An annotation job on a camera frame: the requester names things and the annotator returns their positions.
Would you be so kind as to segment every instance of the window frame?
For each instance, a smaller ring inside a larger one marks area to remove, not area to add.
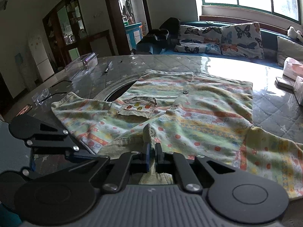
[[[292,22],[295,22],[297,24],[301,24],[301,4],[300,4],[300,0],[297,0],[297,6],[298,6],[298,18],[299,20],[295,20],[293,18],[290,18],[290,17],[287,17],[283,14],[279,14],[279,13],[276,13],[274,11],[274,3],[273,3],[273,0],[271,0],[271,5],[272,5],[272,10],[271,11],[266,11],[266,10],[263,10],[263,9],[258,9],[258,8],[254,8],[254,7],[247,7],[247,6],[242,6],[242,5],[239,5],[239,0],[237,0],[237,4],[227,4],[227,3],[206,3],[205,0],[202,0],[202,4],[203,5],[216,5],[216,6],[230,6],[230,7],[238,7],[238,8],[245,8],[245,9],[250,9],[250,10],[254,10],[254,11],[258,11],[258,12],[263,12],[263,13],[267,13],[267,14],[272,14],[272,15],[275,15],[275,16],[278,16],[280,18],[283,18],[283,19],[287,19],[289,21],[292,21]]]

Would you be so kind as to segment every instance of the shirt button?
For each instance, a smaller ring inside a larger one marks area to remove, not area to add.
[[[155,131],[153,129],[151,129],[151,136],[155,135]]]

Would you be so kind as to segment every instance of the windowsill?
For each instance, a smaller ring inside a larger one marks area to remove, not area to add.
[[[254,20],[283,29],[287,29],[289,26],[293,26],[296,30],[302,30],[300,24],[295,23],[291,20],[270,13],[247,8],[220,5],[202,5],[202,15],[234,17],[239,19]]]

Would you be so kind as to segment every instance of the tissue box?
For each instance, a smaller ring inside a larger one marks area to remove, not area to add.
[[[303,63],[287,57],[284,62],[283,74],[293,80],[296,80],[297,76],[303,77]]]
[[[300,76],[297,76],[294,83],[294,95],[299,104],[303,106],[303,78]]]

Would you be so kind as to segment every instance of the pen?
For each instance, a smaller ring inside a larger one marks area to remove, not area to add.
[[[109,71],[109,69],[112,67],[112,65],[113,65],[113,62],[111,61],[111,62],[107,65],[107,67],[106,67],[104,73],[108,73],[108,71]]]

